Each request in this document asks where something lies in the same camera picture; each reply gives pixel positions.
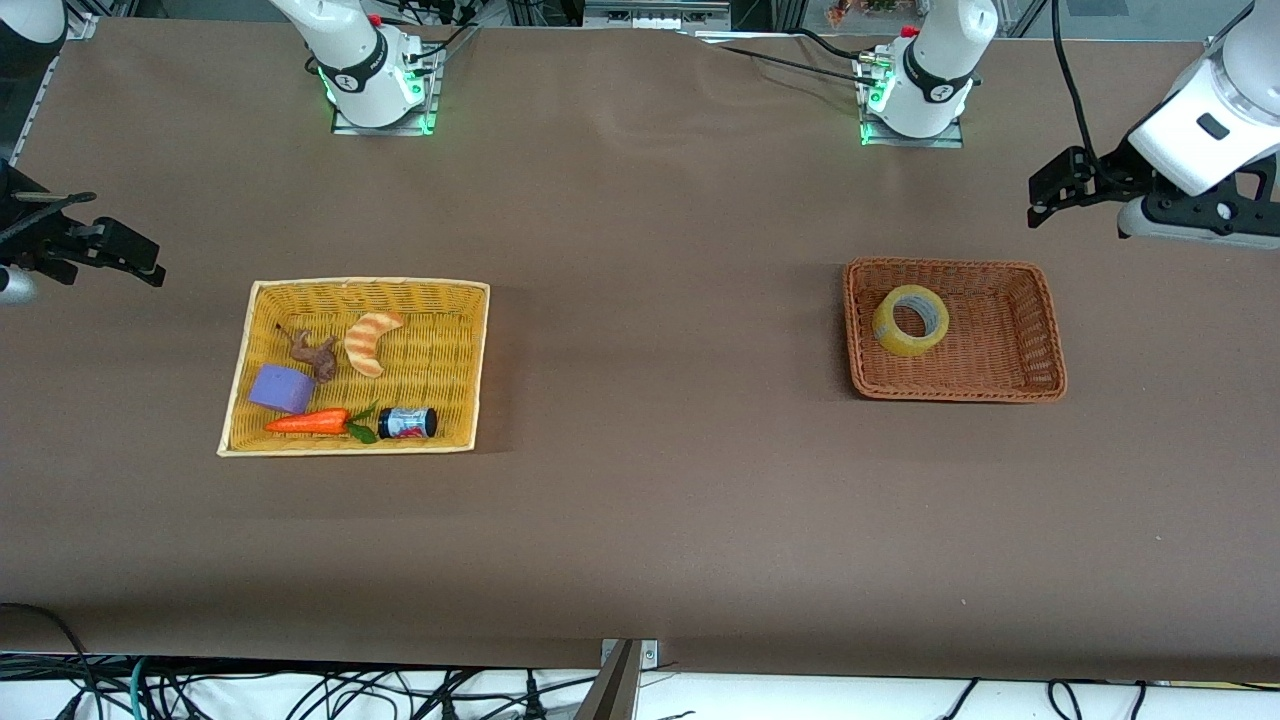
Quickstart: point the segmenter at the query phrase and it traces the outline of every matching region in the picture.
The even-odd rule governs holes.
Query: purple block
[[[307,411],[307,404],[311,402],[311,393],[315,389],[315,379],[306,373],[280,365],[262,365],[257,370],[257,379],[253,380],[253,389],[248,391],[248,401],[297,415]]]

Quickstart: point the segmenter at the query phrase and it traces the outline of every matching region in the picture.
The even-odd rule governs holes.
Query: brown table covering
[[[1198,47],[1070,53],[1106,150]],[[0,315],[4,600],[100,652],[1280,679],[1280,255],[1119,241],[1116,205],[1027,229],[1078,142],[1047,42],[991,47],[960,151],[663,32],[485,29],[417,140],[330,136],[305,58],[177,20],[65,50],[19,169],[169,282]],[[861,255],[1039,264],[1065,400],[858,398]],[[214,455],[250,284],[332,275],[493,284],[475,452]]]

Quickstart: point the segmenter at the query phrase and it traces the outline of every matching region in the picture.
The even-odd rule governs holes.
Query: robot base
[[[438,47],[438,42],[424,42],[422,47],[431,50]],[[333,104],[333,99],[329,99],[329,104],[333,105],[333,133],[334,135],[365,135],[375,137],[420,137],[424,135],[433,135],[435,132],[435,118],[440,111],[440,86],[444,79],[444,56],[448,50],[439,50],[429,58],[419,60],[413,67],[420,72],[425,72],[420,78],[410,79],[410,87],[413,88],[413,83],[420,83],[419,88],[422,91],[422,102],[412,108],[403,118],[396,120],[389,126],[383,126],[380,128],[366,128],[357,126],[348,120],[342,113],[338,111],[338,106]]]
[[[881,45],[872,58],[884,58],[888,55],[888,46]],[[888,83],[883,64],[864,63],[854,60],[854,74],[877,81],[877,85],[858,86],[858,115],[860,118],[860,135],[863,145],[896,145],[899,147],[964,147],[964,136],[960,132],[960,118],[955,118],[946,129],[933,137],[910,137],[888,127],[879,115],[872,111],[870,99],[873,94],[882,92]]]

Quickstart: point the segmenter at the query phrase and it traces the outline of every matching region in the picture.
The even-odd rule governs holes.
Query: brown toy animal
[[[289,357],[311,365],[311,374],[315,375],[317,383],[324,384],[338,374],[338,359],[333,354],[333,343],[338,341],[335,336],[329,336],[329,340],[311,347],[307,345],[307,336],[311,334],[311,331],[297,331],[289,334],[289,331],[280,325],[275,327],[280,328],[280,332],[292,343],[289,346]]]

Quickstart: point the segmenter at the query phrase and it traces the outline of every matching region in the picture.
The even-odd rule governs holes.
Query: tape roll
[[[893,309],[908,307],[924,320],[924,337],[909,336],[893,322]],[[881,347],[900,357],[925,354],[947,334],[951,315],[936,292],[918,284],[895,287],[876,309],[872,327]]]

